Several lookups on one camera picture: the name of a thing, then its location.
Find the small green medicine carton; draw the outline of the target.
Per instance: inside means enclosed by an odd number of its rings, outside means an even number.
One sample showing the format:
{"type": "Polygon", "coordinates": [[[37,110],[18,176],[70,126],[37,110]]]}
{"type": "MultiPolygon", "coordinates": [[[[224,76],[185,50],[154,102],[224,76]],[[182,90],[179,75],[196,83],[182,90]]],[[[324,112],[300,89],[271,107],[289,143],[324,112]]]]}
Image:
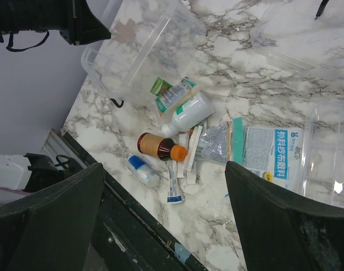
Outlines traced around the small green medicine carton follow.
{"type": "Polygon", "coordinates": [[[171,87],[172,85],[169,82],[162,79],[161,77],[157,77],[150,89],[150,93],[158,96],[160,93],[170,89],[171,87]]]}

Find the small blue white tube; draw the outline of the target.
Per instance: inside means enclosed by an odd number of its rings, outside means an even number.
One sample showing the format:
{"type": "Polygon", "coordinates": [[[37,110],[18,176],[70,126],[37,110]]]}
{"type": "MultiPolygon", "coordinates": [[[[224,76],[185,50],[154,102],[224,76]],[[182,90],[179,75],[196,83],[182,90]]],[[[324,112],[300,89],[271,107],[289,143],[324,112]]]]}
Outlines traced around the small blue white tube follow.
{"type": "Polygon", "coordinates": [[[168,170],[168,179],[169,179],[169,189],[167,194],[167,203],[178,204],[182,203],[184,195],[180,189],[180,185],[177,179],[177,162],[174,160],[169,160],[166,162],[168,170]]]}

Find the white plastic bottle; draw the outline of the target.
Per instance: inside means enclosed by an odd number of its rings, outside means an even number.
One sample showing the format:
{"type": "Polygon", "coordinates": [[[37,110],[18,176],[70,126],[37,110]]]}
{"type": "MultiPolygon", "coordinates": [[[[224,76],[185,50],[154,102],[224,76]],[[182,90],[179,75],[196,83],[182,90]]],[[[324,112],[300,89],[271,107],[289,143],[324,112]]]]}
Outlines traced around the white plastic bottle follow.
{"type": "Polygon", "coordinates": [[[176,109],[171,121],[162,126],[162,132],[166,137],[187,132],[214,112],[214,105],[202,92],[199,92],[176,109]]]}

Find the grey zip bag green header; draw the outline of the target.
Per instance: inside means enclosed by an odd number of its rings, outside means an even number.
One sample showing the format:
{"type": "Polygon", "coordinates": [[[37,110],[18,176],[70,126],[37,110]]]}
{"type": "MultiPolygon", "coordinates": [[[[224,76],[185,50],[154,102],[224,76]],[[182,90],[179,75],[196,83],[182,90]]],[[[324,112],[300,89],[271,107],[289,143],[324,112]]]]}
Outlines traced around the grey zip bag green header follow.
{"type": "Polygon", "coordinates": [[[243,120],[235,117],[201,134],[195,157],[218,164],[228,161],[242,164],[244,141],[243,120]]]}

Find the white gauze roll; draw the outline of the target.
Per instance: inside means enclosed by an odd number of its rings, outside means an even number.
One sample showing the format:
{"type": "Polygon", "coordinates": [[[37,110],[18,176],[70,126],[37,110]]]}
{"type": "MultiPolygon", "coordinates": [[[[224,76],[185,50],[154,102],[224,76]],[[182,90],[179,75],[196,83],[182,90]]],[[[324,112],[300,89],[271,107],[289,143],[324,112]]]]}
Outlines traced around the white gauze roll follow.
{"type": "Polygon", "coordinates": [[[137,155],[127,157],[129,170],[146,186],[155,188],[159,185],[160,177],[153,168],[137,155]]]}

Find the amber bottle orange cap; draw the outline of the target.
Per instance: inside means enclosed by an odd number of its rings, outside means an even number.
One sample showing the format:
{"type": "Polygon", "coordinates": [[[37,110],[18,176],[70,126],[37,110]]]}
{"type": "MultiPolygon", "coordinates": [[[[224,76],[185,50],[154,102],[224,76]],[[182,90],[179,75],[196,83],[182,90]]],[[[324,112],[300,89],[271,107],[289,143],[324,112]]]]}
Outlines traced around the amber bottle orange cap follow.
{"type": "Polygon", "coordinates": [[[137,141],[137,149],[140,153],[162,161],[174,160],[183,162],[188,155],[185,147],[180,146],[171,138],[163,138],[159,135],[144,133],[137,141]]]}

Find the blue white gauze dressing pack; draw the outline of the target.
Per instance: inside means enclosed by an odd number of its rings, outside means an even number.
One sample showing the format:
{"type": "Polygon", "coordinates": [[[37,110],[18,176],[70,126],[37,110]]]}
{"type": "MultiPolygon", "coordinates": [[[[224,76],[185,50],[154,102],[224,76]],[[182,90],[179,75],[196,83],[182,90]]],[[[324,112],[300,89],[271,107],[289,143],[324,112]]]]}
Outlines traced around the blue white gauze dressing pack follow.
{"type": "Polygon", "coordinates": [[[291,189],[301,165],[304,130],[250,126],[244,135],[242,166],[266,181],[291,189]]]}

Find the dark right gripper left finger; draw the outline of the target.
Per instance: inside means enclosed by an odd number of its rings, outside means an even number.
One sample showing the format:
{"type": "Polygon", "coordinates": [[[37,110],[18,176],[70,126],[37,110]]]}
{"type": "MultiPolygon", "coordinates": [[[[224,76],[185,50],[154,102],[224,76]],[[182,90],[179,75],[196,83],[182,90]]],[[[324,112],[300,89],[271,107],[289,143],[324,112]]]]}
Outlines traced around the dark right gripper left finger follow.
{"type": "Polygon", "coordinates": [[[95,163],[0,206],[0,270],[82,270],[105,172],[95,163]]]}

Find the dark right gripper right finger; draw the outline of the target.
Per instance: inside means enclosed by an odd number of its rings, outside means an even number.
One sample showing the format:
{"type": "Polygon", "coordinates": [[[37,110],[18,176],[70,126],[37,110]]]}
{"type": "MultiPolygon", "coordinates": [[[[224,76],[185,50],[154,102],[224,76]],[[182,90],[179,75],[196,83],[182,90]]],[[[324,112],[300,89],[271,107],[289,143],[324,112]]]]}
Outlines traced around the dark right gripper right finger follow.
{"type": "Polygon", "coordinates": [[[344,209],[229,161],[225,179],[248,270],[344,270],[344,209]]]}

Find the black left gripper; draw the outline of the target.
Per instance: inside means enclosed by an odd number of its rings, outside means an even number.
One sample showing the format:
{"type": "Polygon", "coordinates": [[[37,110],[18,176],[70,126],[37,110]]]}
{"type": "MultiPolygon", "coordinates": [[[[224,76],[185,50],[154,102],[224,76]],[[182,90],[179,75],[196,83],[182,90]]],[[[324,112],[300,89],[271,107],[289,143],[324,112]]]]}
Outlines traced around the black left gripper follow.
{"type": "Polygon", "coordinates": [[[111,33],[91,12],[87,1],[4,1],[0,0],[0,43],[8,34],[12,45],[13,35],[22,31],[45,32],[51,30],[71,45],[87,45],[109,40],[111,33]]]}

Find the white paper sachets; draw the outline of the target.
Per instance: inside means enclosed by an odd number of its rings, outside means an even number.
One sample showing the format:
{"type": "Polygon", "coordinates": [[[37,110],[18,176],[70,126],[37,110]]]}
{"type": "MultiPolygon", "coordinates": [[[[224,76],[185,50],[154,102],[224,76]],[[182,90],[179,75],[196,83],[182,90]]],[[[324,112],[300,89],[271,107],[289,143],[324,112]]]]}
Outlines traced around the white paper sachets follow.
{"type": "Polygon", "coordinates": [[[177,163],[177,178],[186,179],[188,185],[195,185],[197,183],[197,162],[195,161],[195,154],[202,129],[203,126],[197,125],[192,129],[192,132],[179,135],[179,143],[188,147],[188,154],[183,162],[177,163]]]}

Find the clear plastic medicine box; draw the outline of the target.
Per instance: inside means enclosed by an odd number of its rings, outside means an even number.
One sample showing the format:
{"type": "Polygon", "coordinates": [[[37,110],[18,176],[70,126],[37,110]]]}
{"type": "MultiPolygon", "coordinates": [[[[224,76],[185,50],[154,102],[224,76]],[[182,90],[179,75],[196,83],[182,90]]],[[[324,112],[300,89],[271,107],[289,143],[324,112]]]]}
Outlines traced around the clear plastic medicine box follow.
{"type": "Polygon", "coordinates": [[[111,38],[87,45],[81,65],[100,93],[142,106],[157,78],[190,75],[206,30],[182,1],[109,1],[101,22],[111,38]]]}

